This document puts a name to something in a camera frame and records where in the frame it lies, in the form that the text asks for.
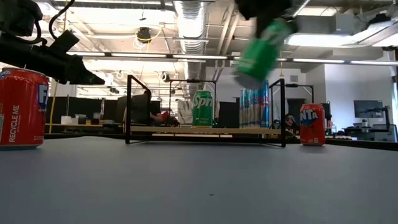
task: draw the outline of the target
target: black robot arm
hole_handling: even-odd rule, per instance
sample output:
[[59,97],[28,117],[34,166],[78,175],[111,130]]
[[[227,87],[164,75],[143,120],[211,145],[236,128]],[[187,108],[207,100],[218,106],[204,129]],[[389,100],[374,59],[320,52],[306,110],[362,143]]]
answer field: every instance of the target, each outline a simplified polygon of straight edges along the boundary
[[[42,17],[40,8],[31,0],[0,1],[0,62],[44,73],[62,84],[104,84],[85,68],[81,57],[67,54],[79,42],[68,30],[46,46],[39,26]],[[35,25],[35,40],[20,38],[31,36]]]
[[256,17],[256,37],[276,18],[292,7],[290,0],[235,0],[238,10],[248,20]]

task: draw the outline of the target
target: red object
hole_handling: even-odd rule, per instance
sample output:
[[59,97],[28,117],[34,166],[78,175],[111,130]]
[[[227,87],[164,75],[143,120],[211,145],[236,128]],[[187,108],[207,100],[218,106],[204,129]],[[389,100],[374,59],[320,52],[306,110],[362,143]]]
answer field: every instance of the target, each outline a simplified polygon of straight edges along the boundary
[[163,118],[163,120],[165,120],[165,119],[167,119],[169,117],[169,112],[164,112],[164,113],[162,113],[162,118]]
[[318,104],[304,104],[300,110],[300,141],[303,145],[325,144],[325,109]]
[[46,76],[21,68],[0,72],[0,149],[43,144],[49,98]]

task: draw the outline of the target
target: sprite can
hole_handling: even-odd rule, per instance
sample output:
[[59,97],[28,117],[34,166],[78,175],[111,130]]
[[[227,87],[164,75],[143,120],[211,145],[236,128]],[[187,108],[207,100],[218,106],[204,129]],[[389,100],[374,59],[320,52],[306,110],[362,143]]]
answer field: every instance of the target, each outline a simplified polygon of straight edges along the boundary
[[197,91],[193,96],[192,120],[194,127],[212,127],[213,97],[209,91]]
[[243,87],[258,90],[264,87],[264,80],[276,66],[276,59],[284,40],[295,32],[295,26],[278,18],[263,31],[261,38],[254,39],[245,47],[239,60],[235,80]]

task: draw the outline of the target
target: air duct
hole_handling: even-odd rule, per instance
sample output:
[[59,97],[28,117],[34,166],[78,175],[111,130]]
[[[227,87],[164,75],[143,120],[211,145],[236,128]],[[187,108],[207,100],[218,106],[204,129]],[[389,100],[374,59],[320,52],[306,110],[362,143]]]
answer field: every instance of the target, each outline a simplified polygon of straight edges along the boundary
[[[206,8],[207,3],[199,1],[175,1],[175,10],[178,14],[178,29],[180,37],[190,40],[181,41],[181,48],[184,54],[203,55],[205,43],[192,39],[202,39],[205,36]],[[201,79],[201,63],[185,62],[184,74],[186,79]],[[198,85],[188,85],[188,94],[192,97],[200,88]]]
[[[64,7],[65,1],[63,0],[50,0],[54,7]],[[73,7],[88,7],[100,9],[147,9],[147,10],[166,10],[174,11],[172,2],[170,1],[128,1],[128,0],[104,0],[104,1],[91,1],[81,0],[73,3]]]

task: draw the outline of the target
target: gray table surface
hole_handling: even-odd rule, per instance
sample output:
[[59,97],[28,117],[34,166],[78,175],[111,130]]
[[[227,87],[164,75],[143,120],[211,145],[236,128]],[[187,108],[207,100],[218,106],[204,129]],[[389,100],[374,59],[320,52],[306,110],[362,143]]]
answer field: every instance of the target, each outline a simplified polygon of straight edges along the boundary
[[0,223],[398,223],[398,152],[76,138],[0,151]]

